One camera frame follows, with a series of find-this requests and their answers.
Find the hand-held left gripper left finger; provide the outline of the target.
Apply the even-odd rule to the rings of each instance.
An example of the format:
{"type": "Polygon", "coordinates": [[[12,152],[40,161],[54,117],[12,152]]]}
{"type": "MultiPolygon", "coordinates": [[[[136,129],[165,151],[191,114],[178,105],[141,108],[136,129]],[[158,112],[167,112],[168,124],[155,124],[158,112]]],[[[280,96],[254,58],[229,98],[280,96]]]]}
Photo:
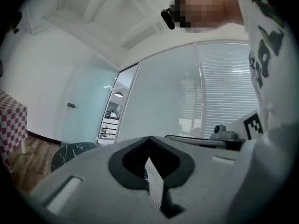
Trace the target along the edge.
{"type": "Polygon", "coordinates": [[[86,151],[52,172],[31,192],[35,211],[53,224],[164,224],[166,216],[145,189],[128,189],[116,175],[132,174],[122,164],[144,138],[86,151]]]}

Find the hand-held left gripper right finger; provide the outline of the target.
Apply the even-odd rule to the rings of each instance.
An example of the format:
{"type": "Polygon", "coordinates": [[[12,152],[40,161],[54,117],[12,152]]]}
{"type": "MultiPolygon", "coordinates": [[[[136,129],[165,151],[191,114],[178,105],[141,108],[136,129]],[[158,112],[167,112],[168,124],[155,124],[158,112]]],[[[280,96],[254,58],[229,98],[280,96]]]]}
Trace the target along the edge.
{"type": "Polygon", "coordinates": [[[227,175],[237,151],[150,138],[150,198],[152,224],[191,210],[207,199],[227,175]]]}

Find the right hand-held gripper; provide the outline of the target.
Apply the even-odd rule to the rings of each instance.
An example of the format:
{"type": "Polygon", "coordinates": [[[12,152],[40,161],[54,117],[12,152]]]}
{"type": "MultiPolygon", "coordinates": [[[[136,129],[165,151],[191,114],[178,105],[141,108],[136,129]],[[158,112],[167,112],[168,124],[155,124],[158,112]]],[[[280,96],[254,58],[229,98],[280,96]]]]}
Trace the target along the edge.
{"type": "Polygon", "coordinates": [[[227,125],[216,125],[214,132],[211,134],[211,140],[175,135],[166,135],[165,138],[199,147],[226,148],[240,151],[246,141],[257,139],[262,134],[263,127],[258,111],[254,110],[227,125]]]}

